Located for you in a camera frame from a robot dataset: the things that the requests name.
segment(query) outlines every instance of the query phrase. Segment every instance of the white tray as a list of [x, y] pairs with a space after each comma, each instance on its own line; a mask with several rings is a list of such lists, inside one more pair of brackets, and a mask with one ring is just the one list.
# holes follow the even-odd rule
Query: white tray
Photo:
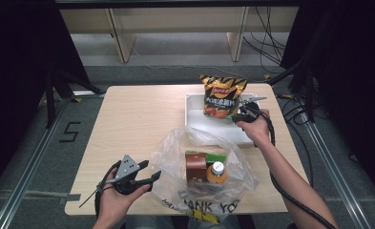
[[[255, 94], [241, 94], [243, 99]], [[231, 119], [207, 116], [204, 110], [204, 94], [186, 94], [185, 125], [223, 137], [237, 145], [253, 144], [246, 133]]]

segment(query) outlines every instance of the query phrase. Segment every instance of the brown package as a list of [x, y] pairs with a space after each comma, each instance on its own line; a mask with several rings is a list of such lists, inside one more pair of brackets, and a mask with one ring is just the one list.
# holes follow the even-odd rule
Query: brown package
[[185, 156], [187, 181], [208, 182], [205, 153], [186, 154]]

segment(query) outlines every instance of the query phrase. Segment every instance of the wooden table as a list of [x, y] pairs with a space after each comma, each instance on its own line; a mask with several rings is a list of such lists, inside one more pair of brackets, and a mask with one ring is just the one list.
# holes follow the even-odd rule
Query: wooden table
[[[249, 84], [244, 92], [267, 97], [260, 101], [260, 106], [270, 110], [276, 145], [306, 179], [271, 87], [268, 84]], [[154, 148], [171, 130], [184, 127], [185, 95], [203, 93], [203, 84], [111, 87], [105, 95], [71, 190], [71, 195], [81, 195], [80, 200], [68, 201], [65, 212], [71, 216], [95, 215], [94, 198], [81, 208], [79, 205], [95, 190], [96, 184], [111, 165], [125, 154], [129, 154], [137, 163], [150, 160]], [[286, 212], [259, 149], [249, 145], [241, 148], [260, 184], [255, 191], [246, 192], [234, 213]], [[146, 168], [138, 173], [137, 179], [150, 176], [151, 171]], [[162, 206], [148, 193], [131, 206], [128, 214], [178, 215], [179, 212]]]

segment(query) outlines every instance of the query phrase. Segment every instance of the chip bag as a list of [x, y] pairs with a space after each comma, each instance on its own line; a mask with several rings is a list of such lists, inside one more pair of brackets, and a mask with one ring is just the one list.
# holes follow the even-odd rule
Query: chip bag
[[238, 112], [239, 96], [246, 88], [247, 79], [207, 74], [201, 74], [199, 78], [205, 85], [205, 115], [226, 118]]

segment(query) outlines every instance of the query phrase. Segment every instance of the black curtain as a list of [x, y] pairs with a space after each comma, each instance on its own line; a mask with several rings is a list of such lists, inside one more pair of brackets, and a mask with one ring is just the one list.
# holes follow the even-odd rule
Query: black curtain
[[0, 0], [0, 176], [17, 150], [43, 92], [59, 68], [89, 83], [53, 0]]
[[[307, 67], [333, 121], [375, 185], [375, 1], [339, 0], [335, 7], [327, 39], [322, 37]], [[300, 7], [283, 67], [301, 59], [326, 12]], [[305, 77], [294, 75], [294, 85], [303, 87]]]

